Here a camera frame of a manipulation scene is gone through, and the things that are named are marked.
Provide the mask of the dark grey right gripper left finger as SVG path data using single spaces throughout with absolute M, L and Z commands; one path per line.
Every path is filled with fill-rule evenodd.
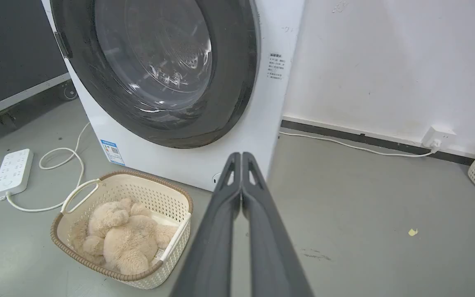
M 230 296 L 233 225 L 241 205 L 241 164 L 239 152 L 228 157 L 170 296 Z

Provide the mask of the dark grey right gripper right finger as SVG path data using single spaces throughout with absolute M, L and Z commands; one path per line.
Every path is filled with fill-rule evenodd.
M 312 297 L 256 158 L 242 154 L 242 210 L 249 221 L 253 297 Z

